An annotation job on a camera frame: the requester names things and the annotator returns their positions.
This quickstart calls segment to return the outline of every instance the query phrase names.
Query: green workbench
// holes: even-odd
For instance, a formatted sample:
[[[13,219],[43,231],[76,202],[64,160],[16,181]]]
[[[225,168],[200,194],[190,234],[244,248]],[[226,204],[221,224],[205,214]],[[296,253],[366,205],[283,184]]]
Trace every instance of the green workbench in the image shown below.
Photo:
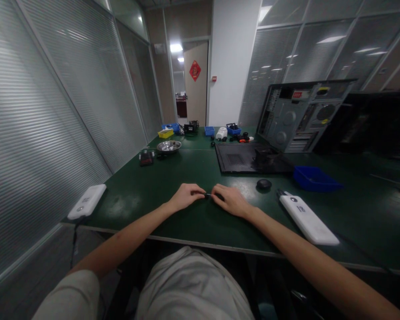
[[[255,136],[254,128],[243,131]],[[168,139],[181,141],[181,149],[165,160],[155,160],[153,165],[147,167],[140,167],[135,156],[105,182],[107,190],[91,218],[81,227],[117,232],[168,201],[181,183],[197,183],[208,192],[220,183],[239,188],[251,204],[302,235],[277,200],[276,190],[280,188],[302,197],[337,233],[340,239],[338,246],[319,246],[333,259],[349,268],[383,271],[364,254],[367,252],[375,261],[400,274],[400,192],[394,184],[370,176],[378,174],[400,181],[400,161],[371,154],[287,155],[295,165],[320,167],[344,185],[342,190],[333,193],[315,193],[300,189],[296,181],[286,175],[222,174],[215,149],[210,146],[210,138],[204,136],[203,128],[194,137],[173,135]],[[157,137],[149,147],[155,148],[164,140]],[[256,189],[256,182],[262,178],[272,182],[269,192]],[[73,223],[67,219],[62,222]],[[226,213],[211,199],[196,201],[177,212],[161,224],[150,238],[282,257],[258,230]]]

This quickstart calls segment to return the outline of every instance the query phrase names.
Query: plastic tray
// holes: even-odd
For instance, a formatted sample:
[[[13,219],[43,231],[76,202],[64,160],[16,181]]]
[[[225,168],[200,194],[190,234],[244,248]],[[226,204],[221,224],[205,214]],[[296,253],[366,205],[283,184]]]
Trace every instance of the plastic tray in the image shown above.
[[[162,129],[173,129],[174,133],[179,132],[179,124],[163,124],[161,126]]]
[[[228,133],[230,134],[230,135],[236,135],[236,134],[240,134],[241,133],[241,128],[238,128],[237,130],[233,130],[233,129],[231,129],[231,128],[229,128],[228,126],[227,126],[227,131],[228,131]]]
[[[167,131],[167,130],[169,130],[169,128],[163,129],[162,131],[158,132],[159,138],[166,139],[166,138],[170,137],[173,134],[173,130],[172,129],[170,129],[167,132],[163,132],[165,130]]]
[[[214,136],[215,135],[215,128],[214,127],[204,127],[204,134],[206,136]]]
[[[295,166],[293,177],[307,191],[332,192],[344,187],[318,167]]]

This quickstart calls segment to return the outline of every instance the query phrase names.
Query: red diamond sign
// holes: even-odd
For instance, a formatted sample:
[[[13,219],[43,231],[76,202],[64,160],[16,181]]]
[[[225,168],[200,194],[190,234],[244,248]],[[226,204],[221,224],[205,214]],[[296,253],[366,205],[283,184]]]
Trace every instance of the red diamond sign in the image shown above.
[[[201,68],[200,68],[199,64],[197,63],[197,61],[194,60],[194,62],[191,65],[191,69],[190,69],[190,75],[191,75],[192,79],[194,80],[194,82],[199,77],[200,71],[201,71]]]

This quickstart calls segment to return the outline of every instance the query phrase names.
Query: person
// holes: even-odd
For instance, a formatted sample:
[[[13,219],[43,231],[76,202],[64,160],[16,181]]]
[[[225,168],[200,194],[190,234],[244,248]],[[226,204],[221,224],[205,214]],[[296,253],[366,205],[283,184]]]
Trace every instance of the person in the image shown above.
[[[134,221],[73,267],[44,299],[33,319],[95,319],[99,280],[130,256],[164,220],[204,198],[197,184],[182,184],[156,210]],[[400,310],[314,245],[249,204],[237,188],[217,184],[212,199],[258,228],[324,297],[350,319],[400,319]],[[232,275],[188,246],[160,260],[140,293],[137,319],[253,319]]]

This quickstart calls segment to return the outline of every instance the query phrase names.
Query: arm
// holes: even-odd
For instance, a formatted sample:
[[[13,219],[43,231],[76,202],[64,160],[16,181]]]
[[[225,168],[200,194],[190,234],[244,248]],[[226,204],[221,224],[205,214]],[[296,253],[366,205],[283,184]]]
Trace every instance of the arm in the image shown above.
[[[400,310],[391,302],[314,245],[253,207],[237,188],[217,184],[212,198],[224,210],[257,227],[348,318],[400,319]]]
[[[84,257],[67,275],[79,270],[91,270],[101,279],[130,256],[168,217],[195,200],[204,198],[201,193],[205,191],[197,184],[182,184],[171,200],[113,235]]]

